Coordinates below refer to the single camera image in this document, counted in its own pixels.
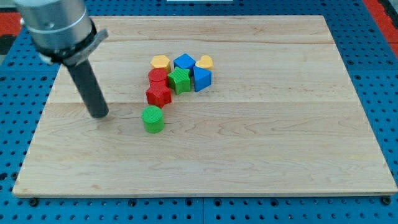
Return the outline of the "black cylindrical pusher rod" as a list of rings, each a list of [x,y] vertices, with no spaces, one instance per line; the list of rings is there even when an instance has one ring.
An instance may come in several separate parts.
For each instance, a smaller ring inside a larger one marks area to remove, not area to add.
[[[70,76],[92,118],[104,118],[109,108],[88,60],[67,67]]]

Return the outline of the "grey flange mounting bracket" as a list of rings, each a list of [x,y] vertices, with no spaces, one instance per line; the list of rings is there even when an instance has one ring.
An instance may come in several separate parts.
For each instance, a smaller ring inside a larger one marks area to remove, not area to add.
[[[95,23],[90,19],[91,32],[79,43],[64,49],[50,49],[43,47],[32,35],[32,42],[39,57],[47,64],[62,63],[69,67],[74,67],[88,60],[88,56],[94,52],[99,44],[109,37],[108,31],[103,29],[97,31]]]

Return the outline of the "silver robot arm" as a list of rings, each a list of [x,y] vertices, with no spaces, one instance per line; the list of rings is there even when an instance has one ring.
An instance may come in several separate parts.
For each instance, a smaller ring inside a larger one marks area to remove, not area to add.
[[[14,0],[21,25],[47,64],[64,65],[91,117],[105,117],[108,106],[88,57],[108,37],[98,31],[82,0]]]

